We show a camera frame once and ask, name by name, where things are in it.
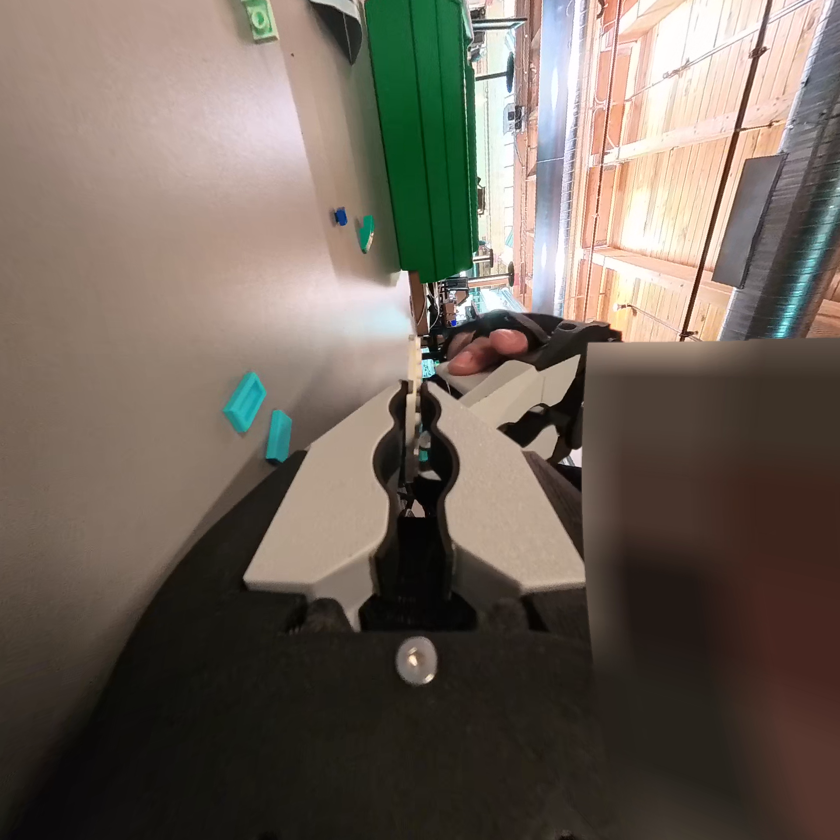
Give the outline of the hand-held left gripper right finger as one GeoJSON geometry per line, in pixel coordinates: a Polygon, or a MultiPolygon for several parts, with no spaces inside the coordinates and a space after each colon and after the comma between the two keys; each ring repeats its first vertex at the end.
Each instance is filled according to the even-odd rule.
{"type": "Polygon", "coordinates": [[[457,465],[443,499],[455,592],[502,599],[585,587],[581,556],[522,449],[436,384],[427,390],[457,465]]]}

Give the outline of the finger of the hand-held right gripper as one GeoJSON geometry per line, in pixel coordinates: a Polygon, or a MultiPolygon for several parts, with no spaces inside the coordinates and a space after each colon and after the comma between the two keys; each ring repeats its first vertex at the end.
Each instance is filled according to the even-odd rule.
{"type": "Polygon", "coordinates": [[[517,422],[535,406],[560,403],[579,369],[579,354],[542,371],[521,360],[508,360],[492,371],[456,375],[444,362],[436,374],[451,391],[461,394],[460,402],[488,425],[498,428],[517,422]]]}

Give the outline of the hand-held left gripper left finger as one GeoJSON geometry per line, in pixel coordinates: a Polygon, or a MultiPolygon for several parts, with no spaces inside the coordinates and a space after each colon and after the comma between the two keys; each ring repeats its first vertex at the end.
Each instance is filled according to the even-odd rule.
{"type": "Polygon", "coordinates": [[[381,586],[400,489],[417,471],[419,381],[387,386],[306,451],[244,583],[252,592],[336,602],[353,631],[381,586]]]}

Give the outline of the round white lego plate assembly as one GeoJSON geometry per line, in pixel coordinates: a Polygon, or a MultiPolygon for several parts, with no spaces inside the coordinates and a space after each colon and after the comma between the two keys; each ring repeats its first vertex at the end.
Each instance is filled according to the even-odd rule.
{"type": "Polygon", "coordinates": [[[404,426],[404,478],[412,482],[419,470],[422,436],[423,354],[420,339],[414,332],[407,338],[406,399],[404,426]]]}

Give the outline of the turquoise lego tile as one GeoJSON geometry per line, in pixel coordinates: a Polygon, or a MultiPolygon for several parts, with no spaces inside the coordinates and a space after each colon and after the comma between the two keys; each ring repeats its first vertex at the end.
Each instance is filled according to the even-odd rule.
{"type": "Polygon", "coordinates": [[[223,415],[237,434],[245,434],[266,399],[266,388],[254,371],[247,372],[228,398],[223,415]]]}
{"type": "Polygon", "coordinates": [[[273,410],[266,441],[266,461],[278,465],[287,460],[290,454],[291,430],[291,418],[280,409],[273,410]]]}

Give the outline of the lego instruction booklet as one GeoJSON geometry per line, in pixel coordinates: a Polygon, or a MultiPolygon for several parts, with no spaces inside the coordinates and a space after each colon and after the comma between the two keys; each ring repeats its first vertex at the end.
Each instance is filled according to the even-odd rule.
{"type": "Polygon", "coordinates": [[[343,56],[353,66],[363,41],[361,6],[358,1],[310,1],[343,56]]]}

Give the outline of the light green square lego plate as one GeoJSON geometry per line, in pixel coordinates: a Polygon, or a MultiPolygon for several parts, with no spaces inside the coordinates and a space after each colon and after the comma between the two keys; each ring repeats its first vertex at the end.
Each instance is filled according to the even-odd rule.
{"type": "Polygon", "coordinates": [[[240,1],[245,10],[253,41],[265,44],[279,39],[270,1],[240,1]]]}

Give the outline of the person's right hand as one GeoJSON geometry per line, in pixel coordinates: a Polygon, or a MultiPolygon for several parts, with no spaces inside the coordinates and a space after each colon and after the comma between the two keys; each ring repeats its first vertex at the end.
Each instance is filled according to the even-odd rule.
{"type": "Polygon", "coordinates": [[[483,313],[451,333],[446,345],[446,372],[476,375],[505,361],[531,361],[560,322],[560,318],[533,312],[483,313]]]}

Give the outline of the black ceiling panel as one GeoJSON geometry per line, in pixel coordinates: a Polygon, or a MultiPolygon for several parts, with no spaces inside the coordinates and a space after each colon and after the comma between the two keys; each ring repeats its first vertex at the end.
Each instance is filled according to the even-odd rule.
{"type": "Polygon", "coordinates": [[[713,282],[743,289],[787,156],[782,152],[744,162],[712,272],[713,282]]]}

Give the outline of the green storage box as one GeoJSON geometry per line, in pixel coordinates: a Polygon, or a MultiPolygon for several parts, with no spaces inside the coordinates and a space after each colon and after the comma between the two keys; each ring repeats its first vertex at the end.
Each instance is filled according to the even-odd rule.
{"type": "Polygon", "coordinates": [[[474,33],[460,1],[369,1],[365,16],[400,267],[423,284],[479,246],[474,33]]]}

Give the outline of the silver ventilation duct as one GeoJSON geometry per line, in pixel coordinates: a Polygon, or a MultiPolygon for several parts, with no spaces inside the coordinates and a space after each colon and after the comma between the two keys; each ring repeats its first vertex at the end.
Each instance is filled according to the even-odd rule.
{"type": "Polygon", "coordinates": [[[720,341],[806,337],[837,273],[838,1],[818,25],[780,152],[780,175],[720,341]]]}

